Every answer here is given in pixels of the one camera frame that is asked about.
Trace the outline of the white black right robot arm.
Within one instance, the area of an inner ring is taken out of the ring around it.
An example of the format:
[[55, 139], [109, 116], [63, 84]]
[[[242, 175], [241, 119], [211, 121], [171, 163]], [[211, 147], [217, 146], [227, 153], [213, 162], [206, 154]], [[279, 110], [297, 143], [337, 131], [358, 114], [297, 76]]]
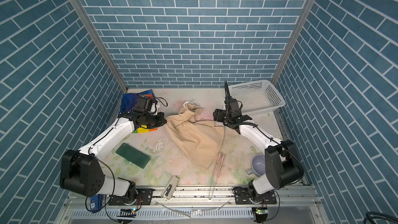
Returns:
[[276, 139], [262, 130], [251, 117], [242, 114], [243, 103], [231, 96], [227, 82], [224, 82], [224, 90], [225, 110], [216, 109], [214, 121], [248, 138], [264, 153], [265, 173], [248, 184], [252, 200], [258, 202], [265, 194], [301, 180], [304, 168], [297, 157], [295, 144]]

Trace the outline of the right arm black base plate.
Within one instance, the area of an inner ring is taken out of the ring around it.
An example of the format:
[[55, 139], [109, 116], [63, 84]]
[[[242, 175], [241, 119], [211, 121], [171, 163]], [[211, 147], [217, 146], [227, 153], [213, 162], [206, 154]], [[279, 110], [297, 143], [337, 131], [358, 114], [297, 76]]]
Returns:
[[258, 194], [250, 187], [234, 187], [232, 189], [235, 204], [249, 205], [249, 204], [276, 204], [276, 196], [274, 191], [269, 191], [263, 194]]

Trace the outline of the rainbow striped shorts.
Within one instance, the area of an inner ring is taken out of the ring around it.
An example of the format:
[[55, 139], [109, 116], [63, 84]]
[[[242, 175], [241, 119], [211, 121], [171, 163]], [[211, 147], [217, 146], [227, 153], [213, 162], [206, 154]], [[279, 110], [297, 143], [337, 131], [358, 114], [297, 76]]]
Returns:
[[164, 116], [158, 113], [158, 101], [137, 93], [122, 95], [118, 118], [130, 121], [133, 132], [139, 128], [151, 130], [164, 125]]

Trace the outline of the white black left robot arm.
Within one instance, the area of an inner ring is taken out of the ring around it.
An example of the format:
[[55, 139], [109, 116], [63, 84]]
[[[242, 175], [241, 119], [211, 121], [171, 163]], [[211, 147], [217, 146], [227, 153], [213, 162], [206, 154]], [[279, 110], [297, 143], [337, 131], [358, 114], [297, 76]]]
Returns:
[[125, 94], [121, 110], [110, 127], [77, 150], [66, 151], [61, 158], [60, 187], [86, 197], [109, 195], [120, 197], [126, 204], [137, 198], [135, 183], [107, 177], [102, 167], [104, 158], [126, 136], [139, 128], [156, 129], [167, 123], [159, 107], [167, 106], [161, 97]]

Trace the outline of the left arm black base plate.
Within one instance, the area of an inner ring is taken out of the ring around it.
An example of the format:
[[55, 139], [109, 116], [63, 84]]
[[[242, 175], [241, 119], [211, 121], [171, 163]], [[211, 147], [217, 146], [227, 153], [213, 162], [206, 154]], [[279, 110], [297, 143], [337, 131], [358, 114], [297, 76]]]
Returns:
[[138, 188], [131, 190], [125, 196], [113, 196], [109, 201], [110, 206], [143, 206], [150, 205], [153, 197], [154, 189]]

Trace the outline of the beige shorts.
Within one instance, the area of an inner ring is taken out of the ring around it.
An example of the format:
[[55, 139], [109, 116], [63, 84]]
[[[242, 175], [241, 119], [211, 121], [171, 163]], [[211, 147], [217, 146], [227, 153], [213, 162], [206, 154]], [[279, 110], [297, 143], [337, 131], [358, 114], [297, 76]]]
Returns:
[[177, 115], [166, 118], [165, 129], [190, 161], [206, 171], [221, 150], [224, 127], [213, 120], [196, 120], [201, 113], [199, 104], [186, 101]]

